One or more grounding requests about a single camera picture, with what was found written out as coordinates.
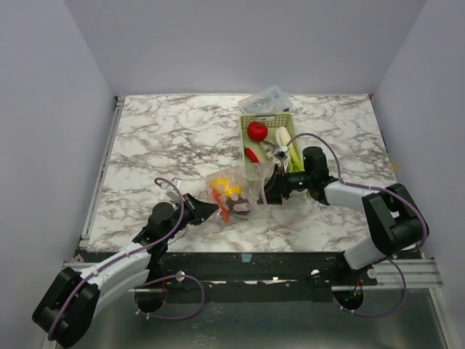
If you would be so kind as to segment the green fake vegetable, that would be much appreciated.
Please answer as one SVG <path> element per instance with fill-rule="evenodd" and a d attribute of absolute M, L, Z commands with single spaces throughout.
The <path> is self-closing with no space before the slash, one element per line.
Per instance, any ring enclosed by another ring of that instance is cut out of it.
<path fill-rule="evenodd" d="M 287 170 L 289 172 L 302 172 L 304 171 L 304 165 L 299 158 L 298 153 L 295 150 L 293 144 L 287 145 L 291 140 L 291 136 L 285 127 L 279 127 L 275 131 L 275 141 L 279 148 L 286 146 L 288 149 L 288 163 Z"/>

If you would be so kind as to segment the clear zip top bag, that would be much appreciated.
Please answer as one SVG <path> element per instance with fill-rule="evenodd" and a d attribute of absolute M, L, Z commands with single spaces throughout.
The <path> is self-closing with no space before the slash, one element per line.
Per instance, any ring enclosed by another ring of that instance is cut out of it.
<path fill-rule="evenodd" d="M 225 167 L 206 176 L 207 198 L 218 205 L 218 216 L 224 223 L 264 218 L 271 204 L 271 200 L 264 197 L 264 186 L 273 171 L 274 164 L 265 162 Z"/>

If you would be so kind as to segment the grey fake fish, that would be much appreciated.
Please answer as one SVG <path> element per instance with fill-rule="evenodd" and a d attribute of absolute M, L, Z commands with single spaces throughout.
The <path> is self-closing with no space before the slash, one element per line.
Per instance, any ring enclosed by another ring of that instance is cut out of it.
<path fill-rule="evenodd" d="M 265 154 L 267 160 L 268 161 L 273 161 L 274 158 L 275 158 L 274 153 L 278 149 L 277 145 L 275 145 L 274 143 L 268 142 L 266 140 L 261 141 L 259 144 L 260 144 L 262 150 L 264 151 L 264 154 Z"/>

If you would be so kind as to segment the red fake chili pepper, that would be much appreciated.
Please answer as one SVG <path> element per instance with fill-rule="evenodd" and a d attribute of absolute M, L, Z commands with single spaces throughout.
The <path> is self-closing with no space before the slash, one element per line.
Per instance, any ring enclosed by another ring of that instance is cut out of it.
<path fill-rule="evenodd" d="M 258 157 L 255 155 L 255 153 L 252 151 L 250 148 L 244 148 L 244 155 L 246 158 L 251 162 L 251 163 L 259 163 Z"/>

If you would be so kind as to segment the red fake apple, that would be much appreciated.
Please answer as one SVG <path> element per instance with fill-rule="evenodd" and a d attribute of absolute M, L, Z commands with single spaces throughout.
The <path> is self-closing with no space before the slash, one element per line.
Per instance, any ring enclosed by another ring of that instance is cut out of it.
<path fill-rule="evenodd" d="M 247 127 L 248 138 L 256 143 L 263 141 L 268 136 L 268 128 L 265 124 L 252 121 Z"/>

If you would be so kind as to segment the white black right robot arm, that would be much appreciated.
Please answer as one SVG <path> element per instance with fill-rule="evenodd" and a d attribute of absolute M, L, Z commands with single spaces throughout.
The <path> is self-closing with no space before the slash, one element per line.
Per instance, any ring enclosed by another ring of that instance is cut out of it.
<path fill-rule="evenodd" d="M 410 246 L 417 249 L 429 236 L 428 225 L 404 185 L 378 188 L 331 176 L 323 149 L 315 146 L 303 150 L 303 165 L 302 171 L 289 173 L 276 164 L 257 203 L 281 205 L 292 192 L 308 191 L 320 204 L 363 213 L 368 236 L 342 253 L 334 267 L 339 283 L 352 284 L 360 269 Z"/>

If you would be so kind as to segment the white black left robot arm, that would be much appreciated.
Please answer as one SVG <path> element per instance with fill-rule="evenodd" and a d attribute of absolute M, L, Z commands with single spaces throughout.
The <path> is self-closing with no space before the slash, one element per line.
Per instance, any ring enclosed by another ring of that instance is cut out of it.
<path fill-rule="evenodd" d="M 32 320 L 50 341 L 75 345 L 93 318 L 136 286 L 155 286 L 161 278 L 159 260 L 168 240 L 188 225 L 200 225 L 218 211 L 216 204 L 185 194 L 176 206 L 156 204 L 146 226 L 122 251 L 91 267 L 62 269 L 33 312 Z"/>

